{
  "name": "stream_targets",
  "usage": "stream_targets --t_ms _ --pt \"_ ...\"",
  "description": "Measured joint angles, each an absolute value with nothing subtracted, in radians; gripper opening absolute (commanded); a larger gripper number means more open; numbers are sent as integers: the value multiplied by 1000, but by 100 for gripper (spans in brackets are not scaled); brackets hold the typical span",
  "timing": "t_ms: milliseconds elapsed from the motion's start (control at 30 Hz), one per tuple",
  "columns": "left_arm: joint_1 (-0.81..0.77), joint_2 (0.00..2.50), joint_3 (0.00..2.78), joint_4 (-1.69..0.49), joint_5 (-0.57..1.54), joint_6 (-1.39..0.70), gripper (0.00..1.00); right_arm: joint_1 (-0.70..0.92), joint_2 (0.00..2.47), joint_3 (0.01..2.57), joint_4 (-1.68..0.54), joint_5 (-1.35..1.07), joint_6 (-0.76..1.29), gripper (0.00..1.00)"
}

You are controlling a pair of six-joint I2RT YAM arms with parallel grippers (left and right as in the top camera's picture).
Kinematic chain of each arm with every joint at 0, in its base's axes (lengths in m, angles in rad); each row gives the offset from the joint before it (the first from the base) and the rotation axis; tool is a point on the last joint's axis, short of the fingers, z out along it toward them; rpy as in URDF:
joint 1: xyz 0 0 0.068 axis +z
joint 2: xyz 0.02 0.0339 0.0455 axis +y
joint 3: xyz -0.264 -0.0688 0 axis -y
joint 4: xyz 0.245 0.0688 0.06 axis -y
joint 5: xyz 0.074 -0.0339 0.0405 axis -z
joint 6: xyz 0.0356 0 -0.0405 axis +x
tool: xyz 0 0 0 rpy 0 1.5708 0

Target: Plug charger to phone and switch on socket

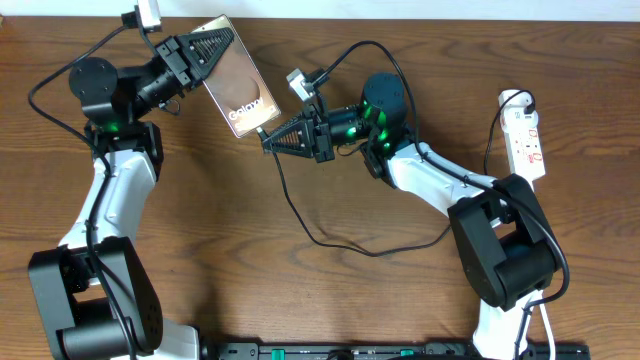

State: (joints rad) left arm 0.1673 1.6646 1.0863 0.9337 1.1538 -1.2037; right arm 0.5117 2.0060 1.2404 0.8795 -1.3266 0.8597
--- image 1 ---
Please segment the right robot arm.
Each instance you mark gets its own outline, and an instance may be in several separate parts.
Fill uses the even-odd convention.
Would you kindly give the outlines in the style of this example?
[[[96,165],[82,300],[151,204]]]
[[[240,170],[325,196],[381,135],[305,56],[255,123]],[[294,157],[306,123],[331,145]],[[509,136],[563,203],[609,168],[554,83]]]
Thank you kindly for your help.
[[[532,180],[514,169],[503,179],[469,171],[438,155],[406,126],[415,101],[406,77],[377,73],[360,101],[328,109],[320,93],[328,73],[291,72],[290,89],[301,113],[261,136],[265,151],[334,159],[342,145],[359,142],[371,175],[411,193],[449,220],[467,281],[481,300],[472,337],[489,359],[520,359],[534,308],[553,301],[543,291],[568,264],[534,194]]]

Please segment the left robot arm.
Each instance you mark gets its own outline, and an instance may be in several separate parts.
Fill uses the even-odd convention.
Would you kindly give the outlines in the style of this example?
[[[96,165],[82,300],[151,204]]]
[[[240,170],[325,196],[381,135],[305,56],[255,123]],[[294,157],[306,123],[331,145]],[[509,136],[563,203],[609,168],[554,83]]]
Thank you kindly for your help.
[[[28,265],[55,358],[208,357],[196,328],[163,316],[134,242],[164,160],[147,115],[201,85],[234,37],[227,27],[171,36],[141,66],[117,68],[89,50],[64,67],[87,119],[80,139],[94,178],[69,232]]]

